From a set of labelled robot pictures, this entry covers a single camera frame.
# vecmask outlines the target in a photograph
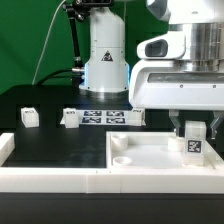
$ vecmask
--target white cube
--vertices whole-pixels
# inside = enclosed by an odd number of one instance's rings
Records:
[[[22,108],[21,118],[26,128],[39,127],[39,114],[33,107]]]
[[[206,125],[204,122],[187,121],[185,126],[184,165],[204,165]]]
[[[78,128],[79,116],[75,108],[66,108],[63,110],[66,128]]]
[[[132,126],[142,126],[142,122],[145,120],[145,109],[133,108],[129,111],[129,124]]]

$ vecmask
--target white plastic block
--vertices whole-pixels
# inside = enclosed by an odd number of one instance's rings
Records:
[[[79,127],[79,115],[75,108],[66,108],[63,110],[63,116],[66,128]]]
[[[0,136],[0,166],[6,161],[15,148],[14,134],[3,133]]]
[[[204,165],[206,125],[204,122],[187,121],[185,127],[184,165]]]
[[[22,122],[26,128],[39,127],[39,114],[35,108],[22,108],[21,109]]]
[[[129,111],[129,124],[132,126],[142,126],[142,122],[145,120],[145,109],[133,108]]]

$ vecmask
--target black sticker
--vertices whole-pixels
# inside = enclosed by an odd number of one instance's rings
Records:
[[[100,124],[101,118],[99,117],[84,117],[82,119],[83,124]]]
[[[113,61],[113,58],[109,51],[107,51],[106,54],[103,56],[102,61]]]
[[[102,116],[102,111],[85,111],[84,112],[84,116],[89,116],[89,117],[91,117],[91,116],[94,116],[94,117],[100,117],[100,116]]]
[[[107,118],[108,124],[125,124],[124,118]]]
[[[197,140],[188,140],[187,151],[191,153],[201,153],[202,142]]]
[[[107,111],[108,117],[124,117],[123,111]]]

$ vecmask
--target cable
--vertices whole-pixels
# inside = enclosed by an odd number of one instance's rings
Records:
[[[124,2],[124,24],[126,23],[127,2]]]
[[[45,78],[41,79],[37,84],[36,86],[41,86],[45,81],[47,81],[48,79],[58,75],[58,74],[61,74],[61,73],[65,73],[65,72],[72,72],[72,69],[71,68],[67,68],[67,69],[62,69],[62,70],[58,70],[56,72],[53,72],[51,73],[50,75],[46,76]]]
[[[56,16],[57,16],[57,14],[58,14],[59,9],[61,8],[61,6],[62,6],[65,2],[66,2],[66,0],[63,0],[63,1],[59,4],[59,6],[57,7],[57,9],[56,9],[56,11],[55,11],[55,13],[54,13],[54,16],[53,16],[53,18],[52,18],[52,21],[51,21],[51,24],[50,24],[50,27],[49,27],[49,29],[48,29],[48,33],[47,33],[47,36],[46,36],[46,39],[45,39],[45,43],[44,43],[44,46],[43,46],[43,50],[42,50],[41,56],[40,56],[40,58],[39,58],[39,61],[38,61],[38,64],[37,64],[37,67],[36,67],[36,70],[35,70],[35,74],[34,74],[34,77],[33,77],[32,85],[34,85],[35,82],[36,82],[37,74],[38,74],[38,71],[39,71],[39,69],[40,69],[40,65],[41,65],[41,62],[42,62],[42,60],[43,60],[43,57],[44,57],[46,48],[47,48],[48,40],[49,40],[51,31],[52,31],[52,27],[53,27],[53,25],[54,25]]]

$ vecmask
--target circular hole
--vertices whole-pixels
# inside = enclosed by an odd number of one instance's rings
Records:
[[[115,157],[113,159],[113,165],[120,167],[120,166],[129,166],[132,163],[132,159],[128,157]]]

